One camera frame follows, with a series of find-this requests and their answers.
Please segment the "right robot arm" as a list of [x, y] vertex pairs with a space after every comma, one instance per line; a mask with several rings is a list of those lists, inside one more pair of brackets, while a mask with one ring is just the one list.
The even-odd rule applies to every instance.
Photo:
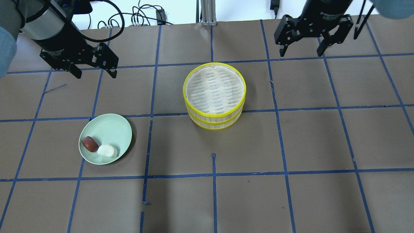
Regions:
[[316, 50], [321, 57], [330, 46], [342, 44], [351, 29], [354, 30], [353, 38], [357, 39], [374, 10], [389, 19], [405, 19], [413, 15], [412, 0], [373, 0], [364, 15], [364, 0], [354, 22], [346, 14], [351, 3], [351, 0], [307, 0], [298, 18], [284, 15], [274, 33], [280, 56], [284, 57], [288, 46], [303, 38], [322, 38]]

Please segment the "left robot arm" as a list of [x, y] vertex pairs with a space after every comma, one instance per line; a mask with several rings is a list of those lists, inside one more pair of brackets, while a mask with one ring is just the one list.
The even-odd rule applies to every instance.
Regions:
[[54, 70], [70, 72], [80, 79], [78, 64], [86, 64], [117, 76], [119, 58], [106, 42], [120, 36], [120, 31], [106, 39], [85, 36], [71, 21], [73, 13], [65, 12], [55, 0], [1, 1], [1, 77], [3, 78], [17, 52], [17, 38], [25, 33], [41, 48], [40, 57]]

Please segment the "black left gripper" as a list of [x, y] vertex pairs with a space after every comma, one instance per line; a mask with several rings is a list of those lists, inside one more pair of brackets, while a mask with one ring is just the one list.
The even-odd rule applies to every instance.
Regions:
[[106, 43], [99, 43], [96, 47], [87, 45], [85, 49], [75, 52], [74, 55], [69, 55], [68, 58], [64, 58], [62, 55], [61, 52], [60, 56], [52, 56], [52, 52], [44, 49], [40, 52], [40, 57], [51, 68], [69, 72], [77, 79], [82, 77], [82, 71], [77, 67], [79, 64], [105, 70], [113, 79], [117, 77], [119, 58]]

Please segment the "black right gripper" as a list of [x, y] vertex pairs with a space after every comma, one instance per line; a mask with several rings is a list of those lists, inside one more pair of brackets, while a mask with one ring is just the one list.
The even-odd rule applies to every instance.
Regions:
[[329, 46], [345, 41], [353, 24], [350, 15], [342, 15], [334, 20], [327, 20], [325, 17], [309, 19], [284, 15], [274, 33], [274, 40], [277, 45], [280, 45], [280, 56], [284, 57], [290, 44], [302, 38], [322, 37], [323, 41], [316, 50], [318, 57], [322, 57]]

